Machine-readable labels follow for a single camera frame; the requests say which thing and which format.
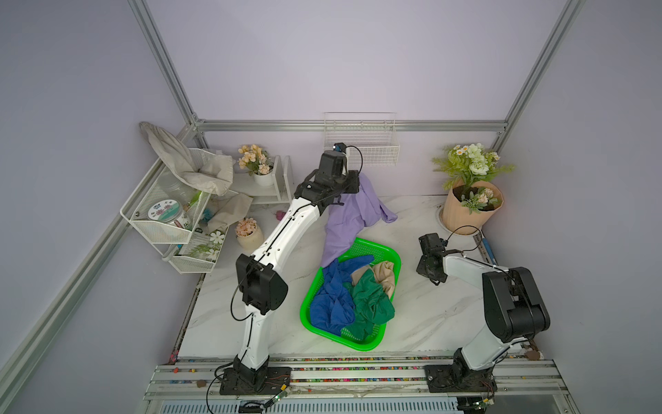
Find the purple t-shirt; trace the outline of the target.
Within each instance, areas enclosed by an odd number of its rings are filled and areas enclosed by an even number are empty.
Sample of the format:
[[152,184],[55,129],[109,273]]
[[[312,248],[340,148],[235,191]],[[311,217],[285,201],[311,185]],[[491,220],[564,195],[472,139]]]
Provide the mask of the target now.
[[359,192],[342,194],[341,203],[328,208],[321,267],[327,267],[350,250],[358,234],[366,227],[372,227],[379,221],[391,224],[398,220],[398,215],[380,200],[365,174],[360,174]]

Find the green plastic laundry basket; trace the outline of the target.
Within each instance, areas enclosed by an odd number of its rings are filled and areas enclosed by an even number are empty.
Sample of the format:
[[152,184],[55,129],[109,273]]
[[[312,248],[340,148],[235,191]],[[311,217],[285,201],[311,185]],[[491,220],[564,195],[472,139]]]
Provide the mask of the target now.
[[402,268],[392,248],[358,238],[328,267],[319,268],[300,309],[308,331],[361,352],[381,343]]

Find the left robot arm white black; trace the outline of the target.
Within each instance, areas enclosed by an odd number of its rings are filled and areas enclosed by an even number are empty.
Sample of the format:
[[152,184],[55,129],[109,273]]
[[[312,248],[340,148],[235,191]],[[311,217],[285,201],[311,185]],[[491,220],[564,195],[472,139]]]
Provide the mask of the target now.
[[268,381],[269,336],[272,313],[284,303],[289,286],[280,273],[303,235],[327,207],[339,205],[343,194],[360,189],[360,172],[348,167],[347,145],[336,143],[325,151],[319,167],[294,192],[294,198],[276,229],[251,255],[235,262],[237,291],[246,317],[244,344],[220,380],[222,394],[261,393]]

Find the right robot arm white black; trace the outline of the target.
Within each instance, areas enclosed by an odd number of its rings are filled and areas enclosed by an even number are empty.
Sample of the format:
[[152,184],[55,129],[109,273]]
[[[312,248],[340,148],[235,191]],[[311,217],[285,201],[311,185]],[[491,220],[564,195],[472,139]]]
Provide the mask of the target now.
[[499,267],[448,249],[436,233],[419,237],[417,273],[438,286],[461,279],[483,293],[484,326],[453,354],[450,365],[424,367],[431,393],[494,393],[494,367],[517,343],[549,329],[551,318],[533,274],[526,267]]

